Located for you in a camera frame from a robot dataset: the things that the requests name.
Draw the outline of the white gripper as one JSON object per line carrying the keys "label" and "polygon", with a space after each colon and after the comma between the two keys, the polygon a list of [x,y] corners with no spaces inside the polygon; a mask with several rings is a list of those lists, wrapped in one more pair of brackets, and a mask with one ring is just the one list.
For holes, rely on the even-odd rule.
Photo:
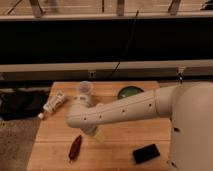
{"label": "white gripper", "polygon": [[84,129],[83,132],[96,139],[98,142],[103,143],[105,141],[105,136],[102,130],[98,126],[92,126],[87,129]]}

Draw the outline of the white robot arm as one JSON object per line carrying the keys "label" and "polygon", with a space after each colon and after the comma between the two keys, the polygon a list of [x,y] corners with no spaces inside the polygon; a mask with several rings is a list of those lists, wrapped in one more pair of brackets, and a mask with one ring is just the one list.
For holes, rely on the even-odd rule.
{"label": "white robot arm", "polygon": [[67,124],[87,134],[102,124],[171,119],[168,171],[213,171],[213,83],[193,82],[157,88],[91,107],[76,95]]}

